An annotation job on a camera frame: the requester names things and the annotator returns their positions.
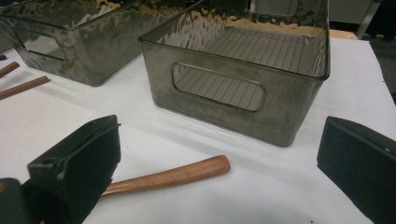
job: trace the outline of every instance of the thin wooden stick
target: thin wooden stick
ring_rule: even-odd
[[[6,67],[0,69],[0,78],[4,77],[5,75],[7,75],[8,73],[14,71],[15,69],[17,69],[20,65],[18,63],[10,63],[9,65],[7,65]]]
[[[25,82],[25,83],[23,83],[23,84],[21,84],[19,86],[10,88],[8,90],[0,91],[0,100],[3,100],[5,98],[7,98],[8,96],[15,95],[15,94],[20,93],[22,91],[30,90],[30,89],[32,89],[32,88],[34,88],[36,86],[42,85],[42,84],[47,83],[49,81],[50,80],[48,79],[47,76],[43,76],[43,77],[36,78],[36,79],[34,79],[32,81]]]
[[[222,175],[229,170],[230,163],[227,157],[221,155],[176,169],[111,184],[102,194],[102,197],[123,192],[136,192],[186,184],[210,176]]]

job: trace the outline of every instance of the chopstick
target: chopstick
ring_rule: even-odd
[[[0,78],[6,76],[8,73],[14,71],[15,69],[17,69],[20,65],[18,63],[10,63],[9,65],[7,65],[6,67],[0,69]]]
[[[5,99],[5,98],[7,98],[9,96],[15,95],[15,94],[20,93],[22,91],[27,91],[29,89],[32,89],[32,88],[36,87],[36,86],[42,85],[44,83],[47,83],[49,81],[50,80],[48,79],[47,76],[43,76],[43,77],[36,78],[36,79],[34,79],[32,81],[25,82],[25,83],[23,83],[23,84],[21,84],[19,86],[10,88],[8,90],[0,91],[0,100],[3,100],[3,99]]]

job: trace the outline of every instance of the white table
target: white table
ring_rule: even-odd
[[[26,164],[84,123],[115,114],[122,159],[114,181],[224,154],[232,170],[189,185],[112,196],[84,223],[371,223],[317,167],[328,116],[396,139],[396,106],[368,42],[331,39],[331,76],[290,147],[280,148],[161,109],[139,56],[92,88],[24,65],[0,90],[43,75],[50,83],[0,101],[0,177],[29,178]]]

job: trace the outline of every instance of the wooden spoon handle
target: wooden spoon handle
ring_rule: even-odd
[[[213,175],[225,174],[229,170],[230,163],[228,162],[227,157],[223,155],[216,156],[172,170],[163,171],[153,175],[145,175],[111,184],[102,194],[102,196],[186,184],[208,178]]]

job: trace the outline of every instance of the wooden handle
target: wooden handle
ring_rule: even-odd
[[[230,163],[227,157],[221,155],[176,169],[111,184],[102,196],[186,184],[210,176],[225,174],[229,170]]]
[[[17,69],[20,65],[18,63],[10,63],[9,65],[7,65],[6,67],[0,69],[0,77],[4,77],[6,74],[14,71],[15,69]]]
[[[0,91],[0,100],[3,100],[5,98],[7,98],[8,96],[12,96],[12,95],[15,95],[17,93],[20,93],[20,92],[23,92],[23,91],[27,91],[29,89],[32,89],[32,88],[36,87],[36,86],[42,85],[44,83],[47,83],[49,81],[50,80],[48,79],[47,76],[43,76],[43,77],[36,78],[36,79],[34,79],[32,81],[25,82],[25,83],[23,83],[23,84],[21,84],[19,86],[10,88],[8,90]]]

